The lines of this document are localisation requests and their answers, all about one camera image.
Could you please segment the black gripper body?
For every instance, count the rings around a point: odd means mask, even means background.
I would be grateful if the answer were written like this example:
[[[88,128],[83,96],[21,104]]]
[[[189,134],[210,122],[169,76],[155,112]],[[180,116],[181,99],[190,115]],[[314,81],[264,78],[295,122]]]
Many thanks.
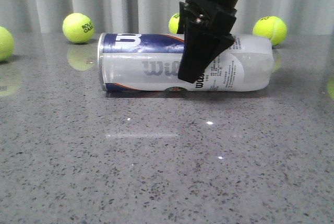
[[[236,21],[237,0],[193,0],[180,2],[180,12],[201,14],[201,29],[216,35],[229,35]]]

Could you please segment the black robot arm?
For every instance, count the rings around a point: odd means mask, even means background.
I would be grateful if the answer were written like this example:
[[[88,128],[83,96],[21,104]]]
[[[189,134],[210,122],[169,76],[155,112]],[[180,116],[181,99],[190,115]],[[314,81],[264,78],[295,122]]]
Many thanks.
[[[184,52],[178,78],[194,83],[206,67],[234,43],[230,34],[238,0],[185,0],[180,3],[178,33]]]

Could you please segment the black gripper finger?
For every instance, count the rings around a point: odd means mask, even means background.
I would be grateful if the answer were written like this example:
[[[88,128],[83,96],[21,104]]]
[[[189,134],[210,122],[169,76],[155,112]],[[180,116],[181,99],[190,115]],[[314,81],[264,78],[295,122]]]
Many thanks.
[[[199,62],[201,51],[201,14],[180,12],[177,33],[184,35],[182,62]]]
[[[185,32],[185,46],[178,79],[194,83],[208,65],[234,43],[231,34],[215,36],[197,29]]]

